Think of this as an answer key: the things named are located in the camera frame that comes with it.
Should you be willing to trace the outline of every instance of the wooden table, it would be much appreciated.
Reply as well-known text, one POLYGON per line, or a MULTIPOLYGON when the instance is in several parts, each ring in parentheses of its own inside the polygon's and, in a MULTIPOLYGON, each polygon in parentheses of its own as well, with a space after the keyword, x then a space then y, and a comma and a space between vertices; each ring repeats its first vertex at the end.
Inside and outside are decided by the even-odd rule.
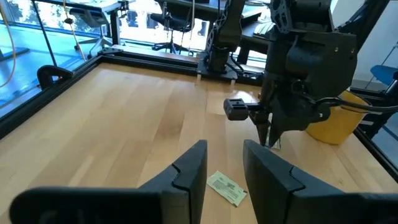
MULTIPOLYGON (((223 100, 256 101, 259 91, 101 64, 0 140, 0 223, 9 223, 8 206, 25 189, 138 187, 199 139, 208 140, 208 175, 219 170, 247 189, 243 140, 258 141, 256 128, 249 119, 228 121, 223 100)), ((330 146, 291 131, 274 152, 346 192, 398 192, 354 135, 330 146)), ((206 187, 202 223, 256 223, 250 197, 235 208, 206 187)))

